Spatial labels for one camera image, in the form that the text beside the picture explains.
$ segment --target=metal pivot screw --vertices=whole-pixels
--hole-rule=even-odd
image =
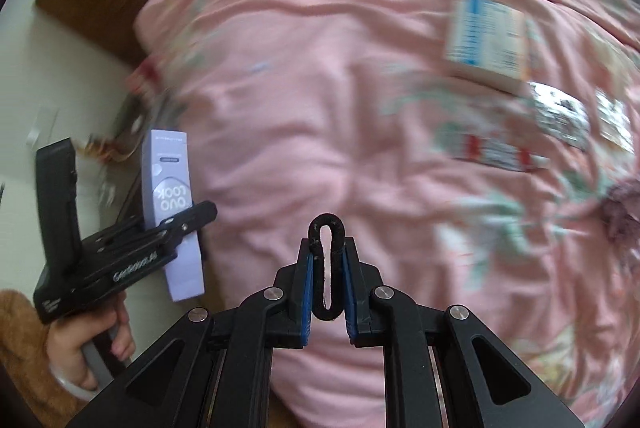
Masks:
[[[264,297],[267,300],[279,300],[284,296],[284,291],[279,287],[270,287],[264,290]]]
[[[389,300],[394,295],[394,290],[386,285],[381,285],[380,287],[376,287],[376,290],[373,291],[378,298],[383,300]]]
[[[207,312],[204,307],[195,307],[189,311],[189,320],[193,323],[204,322],[209,316],[209,312]]]
[[[454,305],[449,309],[449,314],[456,320],[466,320],[469,318],[469,309],[463,305]]]

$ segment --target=gripper text logo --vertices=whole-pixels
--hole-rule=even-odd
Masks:
[[[44,302],[42,302],[42,306],[44,307],[44,310],[46,310],[46,312],[52,313],[58,308],[61,300],[62,298],[56,298],[55,300],[44,300]]]
[[[142,269],[143,267],[145,267],[145,265],[150,264],[157,258],[158,258],[158,254],[154,251],[148,257],[145,257],[144,259],[134,262],[133,264],[127,266],[126,269],[123,269],[122,271],[118,271],[117,273],[114,273],[113,281],[117,282],[122,280],[125,277],[128,277],[131,273],[135,273],[137,270]]]
[[[180,211],[187,207],[187,195],[189,191],[183,184],[175,186],[162,186],[156,188],[155,199],[160,203],[163,212]]]

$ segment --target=human hand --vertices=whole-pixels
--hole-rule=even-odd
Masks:
[[[126,293],[118,294],[113,300],[95,311],[81,313],[54,321],[47,337],[49,363],[74,385],[85,390],[95,390],[98,383],[82,355],[81,347],[94,336],[118,325],[111,352],[120,361],[130,358],[136,350],[131,335],[129,313],[124,306]]]

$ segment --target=pink blanket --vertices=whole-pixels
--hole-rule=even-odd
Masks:
[[[333,212],[385,283],[468,305],[600,428],[638,377],[640,304],[598,203],[638,167],[601,137],[595,91],[628,101],[638,150],[640,0],[497,1],[529,15],[532,80],[585,104],[586,151],[545,134],[527,98],[447,76],[453,0],[150,0],[138,31],[188,107],[228,306],[270,285]],[[548,168],[452,159],[451,134],[469,129]],[[276,351],[272,385],[305,427],[385,424],[382,353],[350,347],[343,321]]]

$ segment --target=white bracelet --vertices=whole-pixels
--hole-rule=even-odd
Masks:
[[[55,366],[50,363],[49,370],[51,371],[53,377],[56,378],[56,381],[59,382],[60,386],[64,388],[69,394],[77,397],[78,399],[81,399],[83,401],[91,401],[96,395],[98,395],[97,392],[85,390],[84,388],[73,384],[71,381],[68,381],[68,379],[66,379],[65,376],[62,375],[62,372],[60,372],[57,368],[55,368]]]

